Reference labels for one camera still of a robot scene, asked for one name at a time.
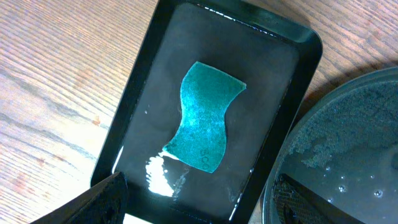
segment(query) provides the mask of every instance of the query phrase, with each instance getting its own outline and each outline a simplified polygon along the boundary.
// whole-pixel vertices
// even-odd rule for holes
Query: wooden surface
[[[322,38],[299,116],[344,82],[398,65],[398,0],[251,2]],[[155,5],[0,1],[1,223],[31,222],[89,187]]]

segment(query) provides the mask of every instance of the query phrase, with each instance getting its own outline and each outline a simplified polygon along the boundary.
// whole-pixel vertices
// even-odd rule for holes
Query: teal sponge
[[[213,173],[226,150],[225,112],[245,89],[246,84],[238,79],[196,62],[181,85],[180,127],[163,150],[194,168]]]

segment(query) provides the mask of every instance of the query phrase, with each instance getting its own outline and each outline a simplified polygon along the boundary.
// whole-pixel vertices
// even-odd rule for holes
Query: sponge
[[[245,89],[246,84],[238,79],[196,62],[181,85],[180,127],[163,150],[194,168],[213,173],[226,150],[225,112]]]

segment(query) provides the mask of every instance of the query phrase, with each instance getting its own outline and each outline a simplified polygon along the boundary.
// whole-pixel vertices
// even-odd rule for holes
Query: green sponge
[[[224,157],[224,115],[246,84],[213,67],[196,62],[181,85],[182,119],[163,150],[180,161],[213,173]]]

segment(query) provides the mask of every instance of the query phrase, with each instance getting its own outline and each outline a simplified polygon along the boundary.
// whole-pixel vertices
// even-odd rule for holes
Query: wood grain
[[[398,0],[250,2],[322,38],[300,116],[342,83],[398,65]],[[29,223],[89,187],[155,5],[0,1],[0,222]]]

